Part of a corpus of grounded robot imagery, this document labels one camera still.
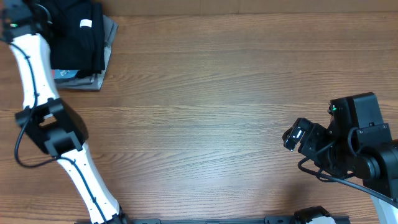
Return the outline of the black t-shirt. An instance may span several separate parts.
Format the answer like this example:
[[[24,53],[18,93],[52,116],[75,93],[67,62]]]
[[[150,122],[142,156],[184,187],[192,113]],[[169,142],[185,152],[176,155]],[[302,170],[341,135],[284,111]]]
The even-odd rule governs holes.
[[[54,70],[84,75],[105,69],[103,6],[90,0],[48,0],[39,4],[51,16],[50,64]]]

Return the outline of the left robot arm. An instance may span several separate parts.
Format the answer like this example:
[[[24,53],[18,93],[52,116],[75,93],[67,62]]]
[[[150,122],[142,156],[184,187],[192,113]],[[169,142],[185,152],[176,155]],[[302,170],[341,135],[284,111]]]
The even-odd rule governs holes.
[[[88,130],[80,115],[58,94],[50,65],[52,15],[37,1],[5,1],[2,10],[3,37],[19,67],[24,101],[15,114],[21,131],[14,146],[16,162],[19,144],[28,137],[70,176],[90,216],[90,223],[130,223],[98,172],[87,143]]]

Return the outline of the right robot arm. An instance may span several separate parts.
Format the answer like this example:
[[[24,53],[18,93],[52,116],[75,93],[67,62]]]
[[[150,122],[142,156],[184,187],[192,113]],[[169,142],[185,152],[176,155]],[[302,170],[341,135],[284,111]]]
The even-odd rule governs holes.
[[[397,140],[372,93],[329,102],[325,128],[298,118],[282,136],[284,147],[304,158],[297,167],[321,182],[370,195],[380,223],[397,223]]]

